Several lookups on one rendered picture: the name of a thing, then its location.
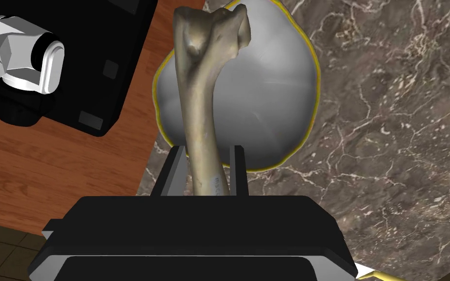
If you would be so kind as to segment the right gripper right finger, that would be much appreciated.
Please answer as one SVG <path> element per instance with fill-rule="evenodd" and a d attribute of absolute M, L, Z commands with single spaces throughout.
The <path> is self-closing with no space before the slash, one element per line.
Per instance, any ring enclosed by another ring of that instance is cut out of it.
<path fill-rule="evenodd" d="M 229 186 L 232 196 L 248 196 L 245 151 L 240 145 L 230 147 Z"/>

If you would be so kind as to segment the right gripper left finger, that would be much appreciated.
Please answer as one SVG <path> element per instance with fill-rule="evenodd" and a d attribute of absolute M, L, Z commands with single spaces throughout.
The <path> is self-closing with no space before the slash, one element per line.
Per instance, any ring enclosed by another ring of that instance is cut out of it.
<path fill-rule="evenodd" d="M 183 196 L 187 175 L 185 146 L 172 146 L 150 196 Z"/>

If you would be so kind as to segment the beige bone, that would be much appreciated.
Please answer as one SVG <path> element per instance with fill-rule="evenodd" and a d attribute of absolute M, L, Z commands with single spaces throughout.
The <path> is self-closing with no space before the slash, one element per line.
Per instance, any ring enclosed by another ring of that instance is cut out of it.
<path fill-rule="evenodd" d="M 173 15 L 174 58 L 193 193 L 230 194 L 213 119 L 213 92 L 224 65 L 249 45 L 247 8 L 214 12 L 181 6 Z"/>

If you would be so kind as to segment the grey plate with yellow rim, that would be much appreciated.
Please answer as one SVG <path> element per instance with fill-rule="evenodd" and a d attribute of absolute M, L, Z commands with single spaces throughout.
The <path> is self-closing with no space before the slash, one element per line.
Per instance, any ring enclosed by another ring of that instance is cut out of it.
<path fill-rule="evenodd" d="M 216 79 L 213 118 L 222 169 L 232 166 L 235 145 L 247 172 L 279 167 L 306 142 L 321 91 L 314 47 L 281 0 L 231 0 L 215 15 L 243 5 L 249 45 L 227 62 Z"/>

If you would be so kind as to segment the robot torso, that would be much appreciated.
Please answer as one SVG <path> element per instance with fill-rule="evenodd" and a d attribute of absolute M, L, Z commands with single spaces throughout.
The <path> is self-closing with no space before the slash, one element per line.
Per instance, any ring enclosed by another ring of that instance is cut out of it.
<path fill-rule="evenodd" d="M 65 52 L 52 94 L 0 79 L 0 120 L 29 127 L 41 117 L 101 137 L 118 120 L 158 0 L 0 0 L 0 16 L 53 33 Z"/>

